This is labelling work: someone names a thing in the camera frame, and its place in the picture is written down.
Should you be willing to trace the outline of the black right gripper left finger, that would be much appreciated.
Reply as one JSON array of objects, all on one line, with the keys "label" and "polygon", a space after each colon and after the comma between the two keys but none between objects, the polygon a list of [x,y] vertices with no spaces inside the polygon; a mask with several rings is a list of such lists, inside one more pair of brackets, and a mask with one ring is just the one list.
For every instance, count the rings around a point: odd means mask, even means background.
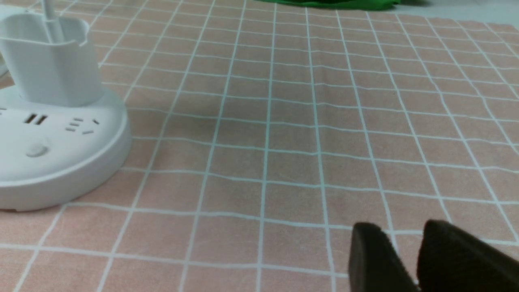
[{"label": "black right gripper left finger", "polygon": [[376,224],[357,222],[348,264],[352,292],[418,292],[387,235]]}]

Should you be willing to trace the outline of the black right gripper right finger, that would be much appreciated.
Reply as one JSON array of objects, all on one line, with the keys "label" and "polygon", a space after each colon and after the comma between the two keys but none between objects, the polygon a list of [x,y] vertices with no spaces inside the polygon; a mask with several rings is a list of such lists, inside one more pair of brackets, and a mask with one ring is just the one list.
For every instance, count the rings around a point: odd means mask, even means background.
[{"label": "black right gripper right finger", "polygon": [[423,292],[517,292],[519,263],[443,220],[428,220],[417,262]]}]

